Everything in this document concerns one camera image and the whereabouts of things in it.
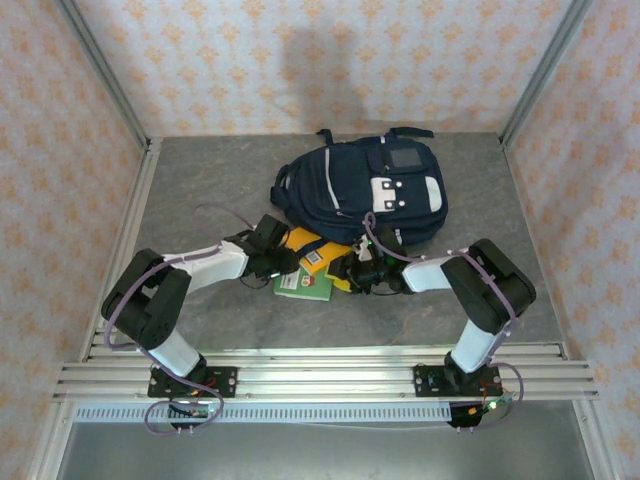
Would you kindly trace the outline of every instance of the yellow object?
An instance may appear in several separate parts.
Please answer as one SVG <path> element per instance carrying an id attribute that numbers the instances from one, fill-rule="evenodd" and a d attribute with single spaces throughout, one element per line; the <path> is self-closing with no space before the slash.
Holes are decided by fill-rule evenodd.
<path id="1" fill-rule="evenodd" d="M 351 293 L 351 283 L 349 280 L 344 280 L 342 278 L 334 277 L 333 275 L 325 274 L 325 277 L 333 280 L 333 286 L 338 290 L 342 290 L 343 292 Z"/>
<path id="2" fill-rule="evenodd" d="M 298 227 L 291 230 L 291 233 L 289 233 L 289 238 L 287 238 L 286 245 L 293 251 L 297 252 L 305 245 L 311 242 L 315 242 L 316 240 L 320 240 L 320 238 L 321 237 L 319 235 L 311 233 L 304 228 Z M 326 245 L 318 248 L 317 250 L 311 251 L 302 259 L 300 259 L 300 265 L 302 265 L 302 267 L 311 275 L 315 275 L 323 268 L 328 267 L 329 263 L 331 263 L 332 260 L 346 255 L 350 251 L 351 247 L 329 242 Z"/>

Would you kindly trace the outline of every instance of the aluminum rail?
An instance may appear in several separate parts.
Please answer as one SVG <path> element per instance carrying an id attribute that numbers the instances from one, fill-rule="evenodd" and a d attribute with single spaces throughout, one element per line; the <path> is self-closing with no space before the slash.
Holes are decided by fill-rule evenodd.
<path id="1" fill-rule="evenodd" d="M 442 364 L 449 346 L 229 350 L 205 354 L 207 363 L 240 370 L 233 402 L 455 401 L 416 398 L 412 367 Z M 92 348 L 86 363 L 66 364 L 55 401 L 148 401 L 150 362 L 136 351 Z M 513 364 L 525 381 L 525 400 L 598 398 L 587 362 L 566 360 L 557 344 L 502 346 L 498 362 Z M 515 375 L 501 370 L 505 388 Z"/>

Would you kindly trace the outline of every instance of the label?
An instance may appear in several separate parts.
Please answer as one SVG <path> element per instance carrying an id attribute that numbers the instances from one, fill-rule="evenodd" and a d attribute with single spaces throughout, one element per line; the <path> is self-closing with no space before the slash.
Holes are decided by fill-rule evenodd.
<path id="1" fill-rule="evenodd" d="M 293 273 L 289 273 L 282 277 L 282 283 L 280 286 L 282 288 L 286 288 L 287 290 L 296 290 L 298 287 L 298 278 L 300 277 L 300 269 L 296 270 Z"/>
<path id="2" fill-rule="evenodd" d="M 316 263 L 320 263 L 322 261 L 322 256 L 315 250 L 313 252 L 307 253 L 304 258 L 307 259 L 310 265 L 315 265 Z"/>

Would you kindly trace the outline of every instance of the patterned wallpaper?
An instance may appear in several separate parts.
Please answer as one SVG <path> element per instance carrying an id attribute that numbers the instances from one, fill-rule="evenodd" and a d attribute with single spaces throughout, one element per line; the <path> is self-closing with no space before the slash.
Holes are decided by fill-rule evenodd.
<path id="1" fill-rule="evenodd" d="M 75 361 L 140 153 L 51 0 L 0 2 L 0 478 Z"/>
<path id="2" fill-rule="evenodd" d="M 510 153 L 573 352 L 640 478 L 640 10 L 596 0 Z"/>
<path id="3" fill-rule="evenodd" d="M 570 0 L 79 0 L 151 136 L 498 131 Z"/>

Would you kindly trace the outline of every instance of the gray floor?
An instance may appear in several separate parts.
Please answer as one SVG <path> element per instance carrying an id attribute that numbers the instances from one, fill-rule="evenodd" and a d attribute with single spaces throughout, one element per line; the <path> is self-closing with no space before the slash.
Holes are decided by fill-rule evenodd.
<path id="1" fill-rule="evenodd" d="M 457 435 L 328 425 L 213 424 L 181 438 L 75 425 L 59 480 L 588 480 L 570 402 L 525 402 L 498 428 Z M 397 427 L 376 424 L 375 428 Z"/>
<path id="2" fill-rule="evenodd" d="M 547 289 L 507 164 L 494 134 L 441 134 L 427 142 L 438 157 L 450 203 L 442 230 L 415 250 L 438 254 L 491 238 L 529 276 L 538 300 L 511 341 L 560 340 Z M 193 208 L 221 202 L 257 222 L 283 218 L 268 200 L 278 168 L 322 143 L 314 135 L 164 139 L 137 248 L 186 252 L 213 243 L 194 227 Z M 243 225 L 217 211 L 199 221 L 221 236 Z M 352 347 L 455 343 L 465 323 L 451 292 L 350 296 L 329 303 L 277 297 L 224 282 L 191 295 L 178 329 L 196 348 Z"/>

